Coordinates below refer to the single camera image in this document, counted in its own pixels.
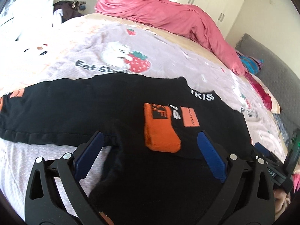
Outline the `person's right hand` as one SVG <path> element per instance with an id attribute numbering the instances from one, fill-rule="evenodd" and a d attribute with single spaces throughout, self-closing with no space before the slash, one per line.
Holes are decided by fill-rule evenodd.
<path id="1" fill-rule="evenodd" d="M 291 203 L 290 193 L 283 189 L 274 189 L 275 220 L 277 220 Z"/>

